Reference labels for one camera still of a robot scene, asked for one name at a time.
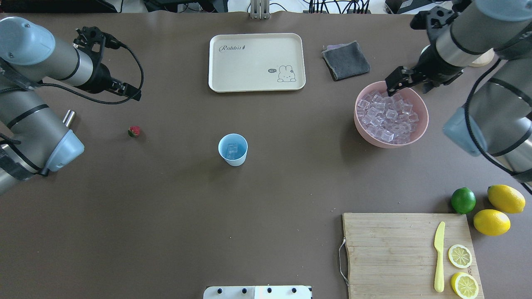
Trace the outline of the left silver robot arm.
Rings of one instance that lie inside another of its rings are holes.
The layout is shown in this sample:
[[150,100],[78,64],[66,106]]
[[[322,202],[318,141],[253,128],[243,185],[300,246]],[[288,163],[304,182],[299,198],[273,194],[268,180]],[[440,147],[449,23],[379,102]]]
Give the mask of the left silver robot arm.
[[117,104],[140,100],[141,87],[111,76],[104,49],[129,47],[97,27],[77,29],[65,42],[48,29],[22,17],[1,20],[1,123],[12,136],[1,135],[1,193],[35,175],[46,176],[74,161],[85,146],[36,93],[56,87],[98,102],[93,93],[124,97]]

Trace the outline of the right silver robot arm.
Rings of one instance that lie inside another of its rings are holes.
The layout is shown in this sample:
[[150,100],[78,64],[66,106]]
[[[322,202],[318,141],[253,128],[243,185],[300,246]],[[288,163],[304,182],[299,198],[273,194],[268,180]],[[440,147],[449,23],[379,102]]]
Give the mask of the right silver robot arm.
[[530,0],[455,1],[414,15],[430,44],[412,68],[386,79],[389,96],[418,84],[427,93],[450,85],[474,60],[493,50],[497,61],[473,84],[444,133],[473,156],[482,155],[528,192],[532,177]]

